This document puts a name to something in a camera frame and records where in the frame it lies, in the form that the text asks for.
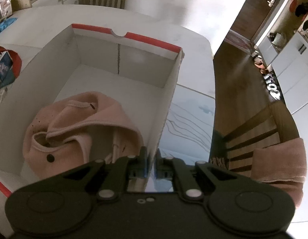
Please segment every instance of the black spot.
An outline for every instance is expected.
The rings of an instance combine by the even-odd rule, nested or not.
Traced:
[[[54,156],[52,154],[48,154],[47,155],[47,161],[50,162],[50,163],[53,163],[54,162]]]

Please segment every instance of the cardboard box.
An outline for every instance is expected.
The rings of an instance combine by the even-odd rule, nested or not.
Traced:
[[[22,156],[26,128],[37,112],[86,91],[120,102],[153,157],[183,56],[178,46],[134,33],[117,36],[110,28],[82,24],[64,29],[25,67],[0,104],[0,189],[8,196],[38,180]]]

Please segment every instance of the brown floor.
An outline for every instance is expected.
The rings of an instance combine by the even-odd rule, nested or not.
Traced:
[[[223,42],[213,63],[216,85],[214,128],[224,136],[266,107],[270,99],[262,75],[245,52]],[[238,138],[236,142],[268,131],[273,125],[272,120],[268,120]],[[264,147],[278,142],[279,137],[273,135],[253,147]],[[229,158],[253,149],[246,147],[244,150],[232,151]]]

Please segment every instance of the folded cloth on chair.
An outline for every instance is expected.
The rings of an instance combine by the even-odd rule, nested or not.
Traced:
[[[302,201],[306,171],[302,138],[253,151],[250,177],[283,189],[292,197],[296,207]]]
[[[89,161],[89,126],[113,132],[112,161],[138,155],[142,136],[121,105],[99,93],[86,92],[42,108],[26,130],[22,153],[40,178],[47,178]]]

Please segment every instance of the pink towel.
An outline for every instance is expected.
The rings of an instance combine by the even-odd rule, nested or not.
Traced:
[[[289,140],[263,149],[255,149],[251,178],[281,188],[301,204],[306,178],[306,151],[302,138]]]
[[[23,155],[40,178],[47,178],[89,161],[92,139],[88,127],[111,127],[113,162],[138,155],[143,145],[139,130],[114,99],[86,92],[42,108],[26,130]]]

